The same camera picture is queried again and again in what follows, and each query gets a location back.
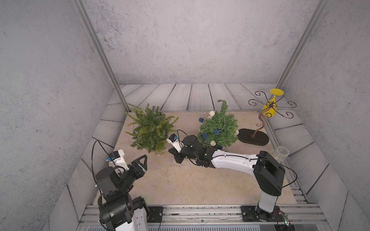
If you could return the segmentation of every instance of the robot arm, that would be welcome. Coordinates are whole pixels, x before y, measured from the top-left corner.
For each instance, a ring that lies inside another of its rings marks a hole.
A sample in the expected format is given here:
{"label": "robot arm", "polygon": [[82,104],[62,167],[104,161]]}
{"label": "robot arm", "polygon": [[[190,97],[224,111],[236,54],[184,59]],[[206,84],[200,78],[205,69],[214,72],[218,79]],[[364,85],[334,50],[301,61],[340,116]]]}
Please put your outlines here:
{"label": "robot arm", "polygon": [[[110,231],[147,231],[149,208],[142,197],[132,200],[129,194],[134,181],[144,176],[148,169],[147,156],[143,155],[129,164],[123,156],[122,150],[110,153],[108,160],[117,165],[106,167],[96,174],[97,186],[102,191],[98,199],[100,222],[106,224]],[[118,168],[123,170],[122,174],[115,172]]]}
{"label": "robot arm", "polygon": [[172,134],[167,142],[174,146],[169,152],[178,163],[184,158],[194,159],[196,164],[203,167],[228,168],[254,175],[262,190],[258,208],[267,213],[273,212],[276,200],[281,195],[285,169],[268,152],[241,155],[204,148],[194,135],[185,137],[181,142]]}

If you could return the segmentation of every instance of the white arm segment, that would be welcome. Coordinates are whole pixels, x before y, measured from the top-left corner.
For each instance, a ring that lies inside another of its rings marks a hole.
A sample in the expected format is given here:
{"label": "white arm segment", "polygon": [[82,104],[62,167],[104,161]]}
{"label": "white arm segment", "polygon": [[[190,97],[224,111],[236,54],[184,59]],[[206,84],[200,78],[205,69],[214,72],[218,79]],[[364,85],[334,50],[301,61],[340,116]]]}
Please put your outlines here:
{"label": "white arm segment", "polygon": [[116,227],[116,231],[148,231],[147,212],[144,208],[138,208],[134,211],[132,222],[127,222]]}
{"label": "white arm segment", "polygon": [[114,159],[113,163],[115,163],[115,165],[123,167],[124,169],[126,169],[126,171],[130,170],[126,164],[125,159],[123,158],[125,156],[125,153],[123,152],[123,150],[122,149],[118,150],[118,154],[120,155],[120,157]]}
{"label": "white arm segment", "polygon": [[172,141],[170,141],[169,139],[167,139],[167,142],[168,143],[170,143],[170,144],[172,144],[172,146],[180,153],[181,152],[181,147],[184,147],[184,144],[181,142],[181,141],[179,141],[179,139],[176,139],[175,140],[175,142],[172,142]]}
{"label": "white arm segment", "polygon": [[[216,168],[234,169],[249,173],[254,176],[253,165],[257,163],[258,157],[256,155],[241,155],[217,150],[212,155],[212,164]],[[258,206],[269,213],[272,213],[278,197],[269,195],[261,191],[261,197]]]}
{"label": "white arm segment", "polygon": [[211,162],[216,168],[234,169],[254,176],[252,166],[257,163],[258,157],[256,155],[241,155],[218,149],[213,153],[212,157]]}

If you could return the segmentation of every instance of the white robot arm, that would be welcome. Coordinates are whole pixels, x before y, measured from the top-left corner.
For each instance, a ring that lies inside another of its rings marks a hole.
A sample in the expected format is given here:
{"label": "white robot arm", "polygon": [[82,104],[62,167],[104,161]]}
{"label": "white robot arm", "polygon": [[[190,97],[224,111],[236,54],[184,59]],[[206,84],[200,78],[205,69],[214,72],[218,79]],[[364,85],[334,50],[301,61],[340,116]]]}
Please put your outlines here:
{"label": "white robot arm", "polygon": [[172,134],[167,142],[174,146],[169,152],[178,163],[184,158],[194,159],[197,165],[203,167],[234,169],[254,175],[262,190],[259,209],[267,213],[274,211],[276,200],[281,195],[285,169],[268,152],[243,155],[204,148],[194,135],[185,137],[181,142]]}

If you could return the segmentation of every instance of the black cable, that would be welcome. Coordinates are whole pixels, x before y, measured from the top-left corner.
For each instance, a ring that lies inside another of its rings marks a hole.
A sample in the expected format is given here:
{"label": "black cable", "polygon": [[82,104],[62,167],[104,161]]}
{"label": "black cable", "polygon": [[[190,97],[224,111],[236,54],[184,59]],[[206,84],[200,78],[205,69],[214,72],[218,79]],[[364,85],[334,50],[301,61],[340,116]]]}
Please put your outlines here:
{"label": "black cable", "polygon": [[107,229],[104,225],[103,225],[103,223],[101,222],[101,221],[99,221],[100,222],[100,225],[101,226],[103,226],[103,228],[106,230],[106,231],[110,231],[109,229]]}
{"label": "black cable", "polygon": [[197,165],[197,166],[201,166],[201,165],[199,165],[199,164],[194,163],[191,159],[189,159],[189,160],[190,160],[190,162],[191,162],[192,164]]}
{"label": "black cable", "polygon": [[94,181],[95,181],[95,185],[96,186],[98,186],[98,183],[96,182],[96,179],[95,179],[95,174],[94,174],[94,165],[93,165],[93,155],[94,155],[94,147],[95,147],[95,144],[96,144],[96,142],[99,142],[98,140],[96,140],[95,142],[94,142],[94,144],[92,145],[92,149],[91,149],[91,172],[92,172],[92,177],[94,178]]}
{"label": "black cable", "polygon": [[105,153],[109,156],[109,154],[107,153],[107,151],[103,148],[103,145],[101,145],[100,141],[97,140],[97,142],[99,142],[101,148],[105,151]]}
{"label": "black cable", "polygon": [[179,136],[179,131],[182,131],[187,137],[189,137],[189,136],[183,130],[177,129],[177,138],[179,139],[179,144],[180,144],[180,147],[181,147],[181,140],[180,140],[180,136]]}
{"label": "black cable", "polygon": [[[215,156],[215,157],[213,157],[213,158],[220,157],[220,156],[236,156],[236,157],[242,157],[242,158],[245,158],[245,159],[247,159],[247,160],[258,160],[258,159],[249,159],[249,158],[247,158],[247,157],[245,157],[245,156],[237,156],[237,155],[219,155],[219,156]],[[286,187],[286,186],[288,186],[288,185],[293,184],[293,183],[298,179],[298,175],[297,175],[297,173],[296,173],[293,169],[291,169],[291,168],[289,168],[288,166],[285,166],[285,165],[283,165],[283,164],[280,164],[279,162],[269,160],[269,159],[267,159],[267,158],[265,158],[265,157],[263,157],[263,158],[264,158],[265,160],[270,161],[270,162],[277,163],[277,164],[279,164],[279,165],[281,165],[281,166],[283,166],[283,167],[286,167],[287,169],[289,169],[289,170],[291,170],[292,172],[294,172],[294,174],[296,175],[296,178],[294,179],[294,181],[290,182],[290,183],[289,183],[289,184],[287,184],[287,185],[284,185],[282,188],[284,188],[284,187]]]}

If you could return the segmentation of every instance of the metal wine glass holder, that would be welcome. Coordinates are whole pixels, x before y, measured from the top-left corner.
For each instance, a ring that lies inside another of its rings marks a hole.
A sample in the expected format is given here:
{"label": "metal wine glass holder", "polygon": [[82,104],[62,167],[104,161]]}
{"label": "metal wine glass holder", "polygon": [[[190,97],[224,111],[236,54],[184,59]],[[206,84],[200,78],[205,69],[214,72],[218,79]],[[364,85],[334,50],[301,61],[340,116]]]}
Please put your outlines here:
{"label": "metal wine glass holder", "polygon": [[265,122],[262,120],[263,118],[270,118],[275,115],[275,113],[278,113],[284,118],[291,119],[294,117],[293,113],[286,112],[286,116],[281,114],[277,111],[277,109],[284,109],[284,108],[295,108],[297,107],[297,104],[293,101],[288,101],[287,103],[290,105],[290,107],[287,106],[278,106],[277,103],[284,97],[284,92],[280,89],[271,89],[270,92],[275,95],[273,99],[268,100],[266,93],[263,91],[256,91],[256,96],[261,96],[263,94],[266,98],[266,102],[262,102],[258,99],[250,99],[248,101],[248,104],[251,106],[256,106],[257,102],[263,104],[263,108],[261,109],[260,114],[258,115],[258,119],[261,121],[260,123],[257,123],[256,126],[260,127],[257,130],[251,130],[251,129],[245,129],[242,128],[239,130],[238,139],[244,143],[250,143],[254,145],[260,145],[264,146],[269,142],[269,137],[266,133],[261,132],[260,130],[265,127]]}

